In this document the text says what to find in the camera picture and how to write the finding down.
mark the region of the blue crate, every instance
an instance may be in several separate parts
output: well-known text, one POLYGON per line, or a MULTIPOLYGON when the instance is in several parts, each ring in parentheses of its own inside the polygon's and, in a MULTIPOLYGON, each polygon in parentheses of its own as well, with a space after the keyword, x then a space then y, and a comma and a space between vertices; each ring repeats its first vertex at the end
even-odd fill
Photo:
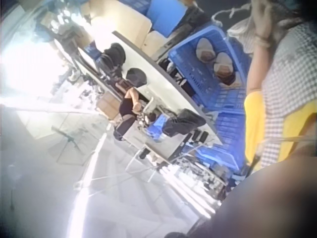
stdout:
POLYGON ((119 0, 142 15, 146 15, 151 4, 151 0, 119 0))
POLYGON ((146 128, 147 135, 154 140, 158 140, 163 133, 163 126, 167 120, 168 118, 164 114, 160 115, 152 125, 146 128))
POLYGON ((147 18, 152 28, 168 38, 186 14, 187 7, 179 0, 152 0, 147 18))
POLYGON ((205 162, 213 160, 234 171, 241 170, 245 163, 245 116, 220 113, 214 126, 223 145, 200 147, 196 156, 205 162))
POLYGON ((251 58, 243 52, 238 42, 227 39, 222 30, 207 26, 176 45, 169 58, 193 87, 203 105, 211 111, 244 114, 245 87, 251 58), (201 38, 207 38, 216 54, 226 52, 233 61, 235 72, 240 73, 241 88, 227 89, 220 86, 213 66, 197 59, 196 48, 201 38))

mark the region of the cable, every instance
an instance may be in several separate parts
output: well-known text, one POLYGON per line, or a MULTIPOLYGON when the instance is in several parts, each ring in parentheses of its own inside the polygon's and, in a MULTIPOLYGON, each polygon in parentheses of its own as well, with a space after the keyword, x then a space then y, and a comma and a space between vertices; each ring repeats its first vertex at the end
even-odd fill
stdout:
POLYGON ((250 10, 250 7, 251 7, 251 3, 247 3, 247 4, 242 5, 240 8, 234 8, 234 7, 233 7, 232 9, 221 10, 221 11, 219 11, 219 12, 216 12, 216 13, 211 17, 211 20, 212 20, 212 22, 213 22, 215 25, 217 25, 218 27, 223 27, 222 22, 215 19, 218 14, 225 13, 225 12, 230 12, 229 18, 231 19, 231 18, 233 17, 233 15, 234 15, 235 12, 237 12, 237 11, 242 11, 242 10, 250 10))

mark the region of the storage bin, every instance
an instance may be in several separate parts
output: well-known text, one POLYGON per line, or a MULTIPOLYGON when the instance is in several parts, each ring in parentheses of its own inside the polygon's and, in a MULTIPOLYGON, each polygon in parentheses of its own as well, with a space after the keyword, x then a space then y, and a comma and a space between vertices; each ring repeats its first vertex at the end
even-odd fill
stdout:
POLYGON ((152 28, 168 38, 187 9, 179 0, 152 0, 146 16, 153 24, 152 28))
POLYGON ((241 170, 245 164, 245 116, 220 113, 215 128, 223 145, 200 147, 196 156, 204 162, 213 160, 234 171, 241 170))
POLYGON ((128 5, 132 9, 138 11, 144 16, 147 14, 151 4, 151 0, 119 0, 119 1, 122 2, 123 4, 128 5))
POLYGON ((154 140, 158 140, 163 133, 162 129, 167 120, 168 117, 166 117, 164 114, 160 115, 152 125, 146 128, 147 135, 149 135, 154 140))
POLYGON ((224 32, 215 26, 207 26, 193 36, 176 45, 169 52, 181 74, 191 84, 203 105, 211 111, 244 114, 245 87, 251 58, 243 52, 242 46, 234 39, 227 39, 224 32), (196 57, 196 48, 201 38, 207 38, 216 53, 227 53, 234 71, 241 77, 240 88, 224 88, 213 71, 213 64, 205 64, 196 57))

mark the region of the black cloth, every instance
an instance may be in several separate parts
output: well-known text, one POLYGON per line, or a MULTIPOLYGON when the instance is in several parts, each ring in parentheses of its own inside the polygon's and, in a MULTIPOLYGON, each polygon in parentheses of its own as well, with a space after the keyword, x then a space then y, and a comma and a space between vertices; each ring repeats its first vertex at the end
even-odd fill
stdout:
POLYGON ((189 109, 183 109, 176 118, 169 118, 163 126, 163 133, 169 137, 186 135, 206 124, 206 120, 189 109))
POLYGON ((132 112, 133 101, 131 98, 124 98, 119 107, 119 113, 123 117, 125 115, 133 115, 136 117, 136 114, 132 112))

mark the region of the table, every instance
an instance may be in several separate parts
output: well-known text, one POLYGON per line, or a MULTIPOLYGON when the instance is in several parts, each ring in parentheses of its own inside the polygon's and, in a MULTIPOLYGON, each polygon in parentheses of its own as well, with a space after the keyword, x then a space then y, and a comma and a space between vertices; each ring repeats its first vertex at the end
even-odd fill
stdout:
POLYGON ((200 127, 200 130, 209 133, 207 141, 222 144, 216 135, 214 125, 205 116, 203 111, 157 63, 118 32, 114 31, 112 34, 109 34, 105 41, 105 45, 110 46, 112 43, 119 43, 124 48, 126 62, 122 67, 123 76, 126 75, 130 68, 139 68, 147 75, 147 85, 137 89, 140 93, 149 100, 155 98, 158 104, 164 105, 175 113, 186 108, 199 114, 207 121, 204 126, 200 127))

